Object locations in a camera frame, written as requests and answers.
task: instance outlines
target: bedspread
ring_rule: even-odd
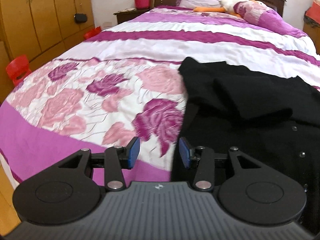
[[[141,139],[125,180],[168,181],[186,92],[185,57],[226,61],[320,89],[311,39],[280,35],[244,19],[158,7],[75,46],[31,73],[0,108],[0,160],[21,182],[81,148]],[[94,180],[103,184],[103,171]]]

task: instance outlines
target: red plastic chair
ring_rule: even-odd
[[[5,70],[15,87],[31,73],[26,55],[15,58],[7,65]]]
[[[94,37],[95,35],[99,34],[100,32],[102,32],[101,26],[96,27],[96,28],[88,31],[85,35],[83,35],[83,37],[85,40],[87,40],[87,39],[90,39],[90,38]]]

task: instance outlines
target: plush toy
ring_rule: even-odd
[[[256,3],[261,3],[259,1],[255,0],[219,0],[219,3],[221,5],[220,8],[211,8],[211,7],[196,7],[193,9],[194,12],[220,12],[220,13],[228,13],[233,16],[240,17],[239,14],[237,14],[234,10],[234,6],[239,2],[247,2],[247,1],[253,1]]]

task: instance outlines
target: wardrobe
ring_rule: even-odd
[[[88,20],[77,24],[76,13]],[[91,0],[0,0],[0,102],[13,89],[6,64],[25,54],[36,70],[83,41],[94,27]]]

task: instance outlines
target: black garment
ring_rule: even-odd
[[[179,71],[188,92],[180,136],[219,153],[237,146],[308,188],[301,220],[318,232],[320,93],[300,77],[280,78],[226,62],[186,58]],[[194,174],[185,170],[176,148],[172,180],[192,182]]]

